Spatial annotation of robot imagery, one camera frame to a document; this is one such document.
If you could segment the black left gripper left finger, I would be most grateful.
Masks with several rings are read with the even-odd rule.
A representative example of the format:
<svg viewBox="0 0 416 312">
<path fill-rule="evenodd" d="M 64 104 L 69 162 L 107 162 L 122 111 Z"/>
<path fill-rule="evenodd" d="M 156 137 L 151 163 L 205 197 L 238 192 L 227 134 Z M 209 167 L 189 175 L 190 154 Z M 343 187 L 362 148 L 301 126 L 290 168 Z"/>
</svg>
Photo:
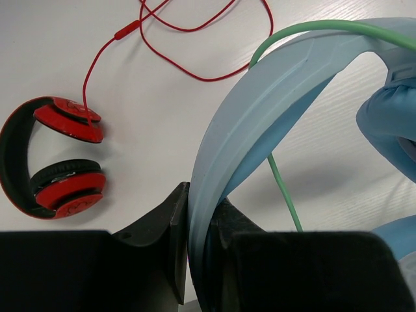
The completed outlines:
<svg viewBox="0 0 416 312">
<path fill-rule="evenodd" d="M 109 233 L 1 233 L 2 311 L 177 311 L 187 270 L 182 182 L 156 208 Z"/>
</svg>

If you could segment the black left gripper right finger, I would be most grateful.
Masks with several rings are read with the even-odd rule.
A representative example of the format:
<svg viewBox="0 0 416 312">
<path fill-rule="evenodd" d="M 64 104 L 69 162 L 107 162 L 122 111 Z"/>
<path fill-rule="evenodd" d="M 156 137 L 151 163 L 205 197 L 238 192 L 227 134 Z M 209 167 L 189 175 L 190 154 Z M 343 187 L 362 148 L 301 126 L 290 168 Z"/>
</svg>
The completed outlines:
<svg viewBox="0 0 416 312">
<path fill-rule="evenodd" d="M 207 241 L 212 311 L 410 311 L 392 251 L 362 231 L 267 232 L 229 201 Z"/>
</svg>

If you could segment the light blue headphones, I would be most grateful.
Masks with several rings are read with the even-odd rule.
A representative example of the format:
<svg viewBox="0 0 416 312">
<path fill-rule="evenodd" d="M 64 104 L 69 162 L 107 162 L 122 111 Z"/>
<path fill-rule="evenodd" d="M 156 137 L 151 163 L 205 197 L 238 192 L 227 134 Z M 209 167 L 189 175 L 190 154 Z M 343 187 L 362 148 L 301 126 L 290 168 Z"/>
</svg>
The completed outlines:
<svg viewBox="0 0 416 312">
<path fill-rule="evenodd" d="M 415 20 L 327 19 L 282 29 L 255 51 L 223 100 L 194 163 L 188 195 L 188 258 L 200 307 L 214 311 L 203 280 L 216 207 L 273 151 L 329 82 L 358 55 L 377 54 L 387 82 L 415 75 Z"/>
</svg>

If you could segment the red and black headphones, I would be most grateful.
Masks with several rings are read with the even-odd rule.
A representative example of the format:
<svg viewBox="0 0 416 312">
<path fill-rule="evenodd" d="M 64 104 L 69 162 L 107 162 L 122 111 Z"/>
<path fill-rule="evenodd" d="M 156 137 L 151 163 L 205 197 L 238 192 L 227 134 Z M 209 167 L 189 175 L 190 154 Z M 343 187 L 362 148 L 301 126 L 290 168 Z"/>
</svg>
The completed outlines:
<svg viewBox="0 0 416 312">
<path fill-rule="evenodd" d="M 107 178 L 92 144 L 101 116 L 70 99 L 22 103 L 1 130 L 1 187 L 22 213 L 53 220 L 81 213 L 103 197 Z"/>
</svg>

